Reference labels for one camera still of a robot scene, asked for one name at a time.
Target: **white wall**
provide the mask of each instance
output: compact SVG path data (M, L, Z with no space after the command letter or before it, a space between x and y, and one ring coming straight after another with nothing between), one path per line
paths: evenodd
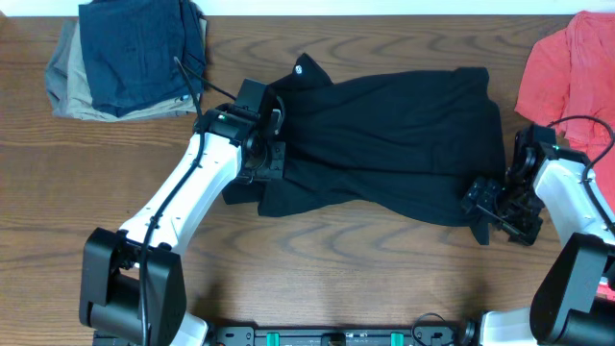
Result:
M573 14L615 0L194 0L207 15ZM84 0L0 0L5 15L78 15Z

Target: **wooden table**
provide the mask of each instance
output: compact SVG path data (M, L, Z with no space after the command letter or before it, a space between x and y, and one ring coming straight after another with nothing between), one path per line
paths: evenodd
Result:
M486 66L508 161L532 44L569 16L213 17L209 78L273 82L308 52L335 82ZM43 71L62 18L0 22L0 344L87 345L78 321L84 242L115 230L175 167L192 116L106 124L51 116ZM204 108L225 101L210 93ZM214 203L184 259L190 311L261 326L409 325L529 305L559 253L553 224L529 248L414 221L367 202L284 218Z

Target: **stack of folded clothes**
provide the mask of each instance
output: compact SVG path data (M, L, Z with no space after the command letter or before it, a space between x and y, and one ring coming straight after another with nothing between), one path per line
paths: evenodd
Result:
M122 121L179 116L194 110L174 57L205 70L205 28L188 0L97 0L66 21L47 65L53 114ZM189 78L201 92L203 84Z

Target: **garment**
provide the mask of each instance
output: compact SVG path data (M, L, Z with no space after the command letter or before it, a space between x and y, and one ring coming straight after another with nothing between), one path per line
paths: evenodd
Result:
M539 125L570 115L596 116L615 127L615 14L581 12L566 29L538 41L529 55L516 111ZM570 147L599 155L610 137L590 120L556 125ZM596 182L615 208L615 152L596 166Z
M187 0L99 0L79 6L92 107L116 116L189 93L174 57L205 69L196 5ZM196 92L204 89L189 76Z
M68 76L66 75L66 70L68 66L70 42L73 39L76 24L75 21L64 20L61 25L58 45L45 68L45 89L47 91L47 96L49 96L49 101L51 102L53 114L56 116L67 116L66 88Z
M201 21L203 31L205 31L206 21L205 19L201 19ZM95 110L92 107L92 98L90 95L86 68L84 67L84 60L82 58L79 24L76 26L70 47L67 75L68 102L66 114L70 117L82 120L115 122L173 117L187 114L189 111L194 111L194 104L190 96L165 100L144 110L132 111L121 117Z
M477 176L504 179L500 113L487 97L488 79L484 68L459 68L333 84L303 55L271 85L286 109L283 179L229 185L224 199L258 200L265 216L372 201L417 220L470 226L486 244L487 220L464 213L460 201Z

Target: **pink cloth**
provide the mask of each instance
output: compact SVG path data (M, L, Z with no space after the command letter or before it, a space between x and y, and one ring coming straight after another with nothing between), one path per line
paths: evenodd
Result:
M543 126L564 116L592 115L615 128L615 14L580 12L566 29L538 41L529 55L515 110ZM569 120L555 128L590 160L610 140L604 127L590 120ZM594 170L613 209L615 149Z

